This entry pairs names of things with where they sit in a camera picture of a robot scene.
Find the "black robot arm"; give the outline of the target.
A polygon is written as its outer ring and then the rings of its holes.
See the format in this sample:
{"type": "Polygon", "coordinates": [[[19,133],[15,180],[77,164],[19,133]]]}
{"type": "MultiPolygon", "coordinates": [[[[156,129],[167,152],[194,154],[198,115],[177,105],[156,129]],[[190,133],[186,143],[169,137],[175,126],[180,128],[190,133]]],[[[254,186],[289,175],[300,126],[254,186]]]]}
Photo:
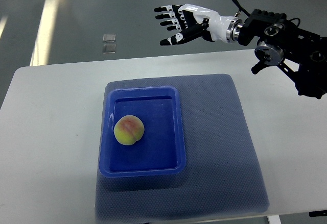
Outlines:
{"type": "Polygon", "coordinates": [[[326,94],[326,38],[299,28],[285,13],[254,9],[247,12],[237,0],[232,0],[247,19],[237,23],[231,38],[246,46],[258,38],[254,50],[258,63],[253,74],[278,67],[294,82],[298,95],[322,98],[326,94]]]}

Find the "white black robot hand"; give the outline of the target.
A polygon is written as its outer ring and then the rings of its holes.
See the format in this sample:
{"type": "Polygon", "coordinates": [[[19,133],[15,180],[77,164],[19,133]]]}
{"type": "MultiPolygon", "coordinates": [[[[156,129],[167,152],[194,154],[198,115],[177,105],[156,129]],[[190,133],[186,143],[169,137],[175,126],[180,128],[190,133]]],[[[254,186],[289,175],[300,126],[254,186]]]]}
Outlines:
{"type": "Polygon", "coordinates": [[[161,6],[154,8],[154,12],[158,13],[155,18],[162,21],[161,26],[167,27],[168,31],[178,31],[161,40],[161,46],[185,44],[197,38],[231,43],[235,41],[236,28],[242,24],[238,17],[222,16],[214,10],[191,4],[161,6]]]}

